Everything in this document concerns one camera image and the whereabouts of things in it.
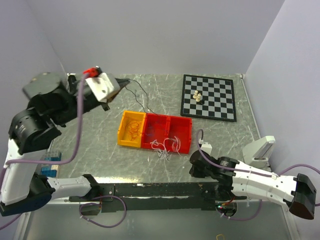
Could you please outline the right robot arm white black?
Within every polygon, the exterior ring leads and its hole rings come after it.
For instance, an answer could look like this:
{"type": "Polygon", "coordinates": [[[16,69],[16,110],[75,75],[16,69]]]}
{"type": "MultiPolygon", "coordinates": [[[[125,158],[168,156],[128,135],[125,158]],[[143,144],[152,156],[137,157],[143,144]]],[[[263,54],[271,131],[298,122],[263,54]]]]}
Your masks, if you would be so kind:
{"type": "Polygon", "coordinates": [[[211,177],[218,181],[217,186],[207,192],[210,200],[259,199],[283,206],[299,218],[314,219],[317,190],[305,174],[276,175],[226,156],[215,159],[199,150],[189,161],[192,177],[211,177]]]}

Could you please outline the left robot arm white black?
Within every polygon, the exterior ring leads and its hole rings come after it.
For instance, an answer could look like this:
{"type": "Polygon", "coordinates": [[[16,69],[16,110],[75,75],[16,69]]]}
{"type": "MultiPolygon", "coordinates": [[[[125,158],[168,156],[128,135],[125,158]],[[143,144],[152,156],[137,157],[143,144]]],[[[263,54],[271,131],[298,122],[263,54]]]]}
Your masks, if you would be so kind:
{"type": "Polygon", "coordinates": [[[38,165],[55,138],[59,127],[96,107],[109,109],[109,103],[130,83],[98,67],[86,72],[83,80],[72,74],[38,74],[23,87],[27,108],[16,114],[8,131],[8,151],[0,174],[0,213],[12,216],[32,212],[49,201],[64,197],[95,200],[100,185],[90,174],[77,178],[53,178],[36,173],[38,165]]]}

